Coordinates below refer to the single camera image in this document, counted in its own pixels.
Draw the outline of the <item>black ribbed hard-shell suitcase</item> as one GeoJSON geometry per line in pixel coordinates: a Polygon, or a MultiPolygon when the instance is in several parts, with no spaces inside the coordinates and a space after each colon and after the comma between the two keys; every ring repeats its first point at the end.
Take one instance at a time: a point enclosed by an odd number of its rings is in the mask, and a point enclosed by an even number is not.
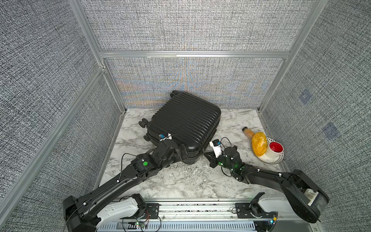
{"type": "Polygon", "coordinates": [[[221,109],[188,92],[174,90],[170,99],[152,116],[138,124],[147,129],[144,136],[156,146],[159,135],[170,133],[172,140],[184,145],[189,158],[185,164],[194,164],[216,133],[221,119],[221,109]]]}

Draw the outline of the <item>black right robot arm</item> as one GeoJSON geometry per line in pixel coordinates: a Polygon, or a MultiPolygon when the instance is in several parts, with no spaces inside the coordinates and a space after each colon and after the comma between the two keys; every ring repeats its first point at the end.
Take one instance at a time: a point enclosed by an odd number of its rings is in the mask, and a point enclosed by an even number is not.
{"type": "Polygon", "coordinates": [[[231,177],[245,184],[255,184],[282,192],[294,213],[301,219],[316,223],[327,204],[327,194],[303,171],[274,172],[242,162],[237,147],[227,147],[222,154],[205,152],[210,167],[228,169],[231,177]]]}

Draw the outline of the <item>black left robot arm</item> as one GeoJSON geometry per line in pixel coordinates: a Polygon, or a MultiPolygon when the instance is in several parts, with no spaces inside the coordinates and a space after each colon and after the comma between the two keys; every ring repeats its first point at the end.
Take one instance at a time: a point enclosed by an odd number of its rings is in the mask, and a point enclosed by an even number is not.
{"type": "Polygon", "coordinates": [[[111,180],[78,198],[63,201],[65,225],[63,231],[94,232],[102,219],[98,213],[127,190],[158,174],[173,163],[189,158],[186,149],[174,140],[160,141],[156,148],[136,155],[131,163],[111,180]]]}

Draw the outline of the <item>white perforated plate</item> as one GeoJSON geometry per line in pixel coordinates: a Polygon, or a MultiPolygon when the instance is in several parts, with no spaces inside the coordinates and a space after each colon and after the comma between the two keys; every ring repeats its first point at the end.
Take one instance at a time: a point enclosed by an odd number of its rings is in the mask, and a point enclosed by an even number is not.
{"type": "Polygon", "coordinates": [[[253,146],[251,146],[251,149],[253,151],[253,154],[262,162],[268,163],[268,164],[279,164],[284,159],[284,147],[279,142],[267,137],[267,150],[264,154],[261,156],[258,156],[254,150],[253,146]]]}

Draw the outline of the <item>white cup red inside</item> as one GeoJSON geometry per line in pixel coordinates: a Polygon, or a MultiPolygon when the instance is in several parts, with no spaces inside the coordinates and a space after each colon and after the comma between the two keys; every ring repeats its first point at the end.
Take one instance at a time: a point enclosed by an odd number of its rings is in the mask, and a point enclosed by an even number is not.
{"type": "Polygon", "coordinates": [[[284,152],[284,147],[275,141],[269,142],[265,155],[271,159],[278,158],[284,152]]]}

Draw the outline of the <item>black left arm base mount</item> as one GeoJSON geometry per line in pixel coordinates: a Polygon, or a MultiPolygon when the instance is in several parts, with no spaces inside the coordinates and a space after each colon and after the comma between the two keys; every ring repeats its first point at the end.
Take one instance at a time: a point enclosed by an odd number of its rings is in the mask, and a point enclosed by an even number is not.
{"type": "Polygon", "coordinates": [[[158,203],[147,203],[140,194],[133,194],[131,198],[135,200],[137,210],[131,218],[157,219],[159,215],[158,203]]]}

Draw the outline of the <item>aluminium front rail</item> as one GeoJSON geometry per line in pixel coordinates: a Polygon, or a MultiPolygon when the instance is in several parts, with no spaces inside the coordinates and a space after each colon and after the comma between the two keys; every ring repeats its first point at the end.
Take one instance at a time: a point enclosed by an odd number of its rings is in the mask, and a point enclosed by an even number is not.
{"type": "Polygon", "coordinates": [[[147,199],[159,204],[157,219],[131,218],[137,210],[132,199],[110,203],[99,213],[99,232],[323,232],[320,222],[297,216],[283,195],[263,195],[259,205],[278,212],[277,220],[239,219],[236,203],[250,199],[147,199]]]}

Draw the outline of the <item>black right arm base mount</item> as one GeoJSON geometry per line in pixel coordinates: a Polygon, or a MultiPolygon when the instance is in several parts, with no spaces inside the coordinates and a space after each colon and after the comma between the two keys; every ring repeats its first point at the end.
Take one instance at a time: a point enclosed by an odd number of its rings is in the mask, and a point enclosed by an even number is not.
{"type": "Polygon", "coordinates": [[[268,220],[277,220],[278,212],[266,212],[260,205],[259,199],[265,194],[265,192],[258,193],[252,201],[249,203],[236,203],[235,209],[239,219],[247,218],[262,218],[268,220]]]}

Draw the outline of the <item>aluminium cage frame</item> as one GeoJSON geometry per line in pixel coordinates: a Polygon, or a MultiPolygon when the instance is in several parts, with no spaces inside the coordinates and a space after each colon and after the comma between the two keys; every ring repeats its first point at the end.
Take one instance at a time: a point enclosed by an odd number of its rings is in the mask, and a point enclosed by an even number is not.
{"type": "Polygon", "coordinates": [[[1,230],[62,228],[116,138],[152,147],[128,110],[173,90],[221,108],[215,135],[255,165],[239,127],[262,119],[327,230],[370,216],[370,1],[1,1],[1,230]]]}

